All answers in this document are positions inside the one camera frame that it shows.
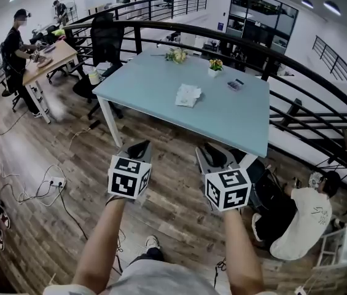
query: man in white t-shirt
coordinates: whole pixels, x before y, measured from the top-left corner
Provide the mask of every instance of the man in white t-shirt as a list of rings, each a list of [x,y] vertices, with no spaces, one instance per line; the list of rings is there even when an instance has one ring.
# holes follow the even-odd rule
[[[88,239],[71,285],[52,285],[44,295],[217,295],[212,284],[190,269],[164,262],[158,240],[146,240],[147,253],[137,257],[120,279],[107,286],[114,263],[120,222],[127,200],[108,201]],[[265,292],[262,269],[238,210],[224,212],[226,266],[233,295]]]
[[[270,253],[283,260],[296,260],[308,252],[324,233],[332,217],[330,198],[338,189],[340,176],[329,171],[318,190],[285,187],[286,198],[265,215],[254,214],[252,229],[258,241],[265,240]]]

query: power outlet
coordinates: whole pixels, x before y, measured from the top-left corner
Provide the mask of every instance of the power outlet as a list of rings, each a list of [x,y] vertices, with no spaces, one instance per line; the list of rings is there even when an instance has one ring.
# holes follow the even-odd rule
[[[65,179],[61,178],[61,177],[50,177],[49,181],[53,182],[52,183],[52,187],[58,187],[59,183],[60,184],[60,188],[64,188],[65,187]]]

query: sneaker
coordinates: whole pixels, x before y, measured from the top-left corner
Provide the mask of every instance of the sneaker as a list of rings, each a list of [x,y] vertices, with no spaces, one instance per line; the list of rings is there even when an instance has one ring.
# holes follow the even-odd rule
[[[257,230],[255,228],[255,223],[262,217],[262,215],[260,215],[259,213],[255,213],[254,215],[252,215],[252,222],[251,222],[251,227],[252,227],[252,231],[254,232],[254,235],[255,235],[255,238],[258,242],[263,242],[262,239],[260,239],[258,237],[258,234],[257,234]]]
[[[2,230],[0,230],[0,250],[4,250],[4,234],[2,233]]]
[[[160,243],[158,242],[158,239],[156,236],[151,235],[146,238],[146,244],[145,244],[146,249],[150,248],[158,248],[160,249]]]
[[[4,223],[6,228],[8,229],[11,228],[11,220],[9,219],[9,216],[5,211],[3,211],[2,214],[0,215],[0,220]]]
[[[49,108],[45,109],[45,113],[47,114],[49,112]],[[37,112],[36,114],[33,114],[34,118],[40,118],[42,117],[42,114],[40,112]]]

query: flower vase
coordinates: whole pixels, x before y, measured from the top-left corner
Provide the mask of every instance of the flower vase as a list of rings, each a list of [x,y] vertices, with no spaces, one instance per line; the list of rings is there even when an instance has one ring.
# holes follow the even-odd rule
[[[219,74],[220,74],[220,72],[221,71],[219,71],[219,70],[213,70],[213,69],[208,69],[208,72],[209,72],[209,75],[211,76],[211,77],[216,77],[216,76],[218,76]]]

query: black cap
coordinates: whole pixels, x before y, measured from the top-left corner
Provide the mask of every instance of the black cap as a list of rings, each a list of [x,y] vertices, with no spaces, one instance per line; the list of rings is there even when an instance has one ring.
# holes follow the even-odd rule
[[[19,9],[16,11],[14,18],[18,18],[18,17],[27,17],[27,11],[25,9]]]

